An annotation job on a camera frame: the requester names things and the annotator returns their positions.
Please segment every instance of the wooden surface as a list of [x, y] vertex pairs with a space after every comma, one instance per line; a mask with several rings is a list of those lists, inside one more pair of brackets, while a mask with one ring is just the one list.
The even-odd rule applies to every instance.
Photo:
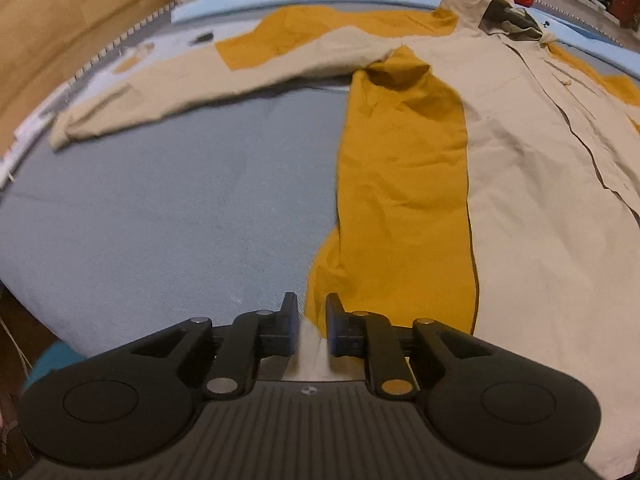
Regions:
[[[7, 291], [0, 297], [0, 317], [32, 364], [56, 340]], [[24, 372], [15, 346], [4, 329], [0, 328], [0, 411], [5, 428], [12, 427], [12, 422], [16, 420], [16, 406], [23, 382]], [[20, 429], [11, 429], [6, 435], [6, 447], [0, 450], [0, 478], [20, 474], [31, 462], [32, 456]]]
[[0, 0], [0, 153], [52, 90], [170, 1]]

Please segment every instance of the metal screw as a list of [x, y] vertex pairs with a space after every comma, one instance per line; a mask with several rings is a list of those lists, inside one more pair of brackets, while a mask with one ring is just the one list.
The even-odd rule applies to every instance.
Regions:
[[230, 394], [237, 389], [238, 383], [230, 377], [216, 377], [207, 383], [207, 390], [212, 394]]
[[382, 391], [387, 395], [400, 396], [410, 394], [414, 386], [404, 379], [389, 379], [382, 383]]

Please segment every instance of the mustard yellow fabric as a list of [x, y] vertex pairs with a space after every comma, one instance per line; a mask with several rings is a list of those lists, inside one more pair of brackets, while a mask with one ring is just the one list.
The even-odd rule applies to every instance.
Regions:
[[[249, 34], [216, 44], [232, 70], [259, 66], [336, 28], [385, 38], [446, 36], [450, 10], [340, 12], [285, 7]], [[338, 225], [308, 279], [305, 313], [326, 335], [325, 299], [411, 326], [433, 317], [470, 332], [476, 278], [466, 210], [460, 97], [407, 47], [354, 73], [337, 163]]]
[[341, 27], [357, 27], [382, 38], [401, 38], [448, 36], [457, 23], [457, 14], [446, 9], [341, 12], [326, 6], [291, 6], [272, 12], [253, 32], [220, 41], [216, 47], [226, 65], [238, 70], [262, 65]]
[[[634, 85], [626, 75], [599, 74], [591, 65], [567, 52], [558, 44], [551, 43], [548, 46], [549, 53], [555, 59], [567, 63], [567, 65], [579, 70], [592, 81], [602, 86], [609, 94], [620, 99], [624, 104], [640, 107], [640, 89]], [[640, 124], [629, 117], [640, 134]]]

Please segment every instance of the teal object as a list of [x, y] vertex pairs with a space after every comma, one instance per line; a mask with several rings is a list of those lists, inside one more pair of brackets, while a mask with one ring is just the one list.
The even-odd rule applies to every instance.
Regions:
[[62, 341], [56, 341], [47, 348], [36, 361], [33, 370], [22, 387], [22, 392], [24, 393], [35, 381], [53, 370], [60, 370], [60, 368], [79, 363], [85, 359], [84, 356], [74, 351], [68, 344]]

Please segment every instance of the black object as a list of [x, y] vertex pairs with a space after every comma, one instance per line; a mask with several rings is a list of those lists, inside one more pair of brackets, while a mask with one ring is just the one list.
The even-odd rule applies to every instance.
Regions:
[[[326, 307], [333, 352], [366, 357], [373, 393], [380, 396], [381, 374], [407, 381], [407, 389], [414, 386], [404, 359], [397, 358], [400, 343], [389, 349], [387, 342], [386, 351], [379, 351], [379, 328], [361, 322], [382, 316], [347, 314], [335, 294], [327, 297]], [[466, 455], [499, 466], [542, 468], [583, 460], [596, 437], [598, 401], [566, 374], [432, 319], [414, 321], [408, 353], [420, 385], [416, 405], [431, 427]]]
[[297, 312], [288, 293], [279, 312], [193, 318], [45, 376], [20, 404], [42, 454], [24, 479], [598, 478], [585, 386], [432, 320], [393, 327], [330, 294], [332, 353], [367, 380], [257, 381], [261, 358], [292, 354]]
[[[491, 0], [482, 19], [503, 28], [512, 40], [537, 41], [542, 38], [536, 20], [523, 7], [513, 7], [507, 0]], [[511, 30], [505, 26], [507, 23], [519, 28], [522, 33]]]
[[191, 41], [190, 45], [194, 46], [198, 44], [209, 43], [209, 41], [213, 41], [213, 32], [205, 32], [204, 34], [196, 36], [196, 38]]

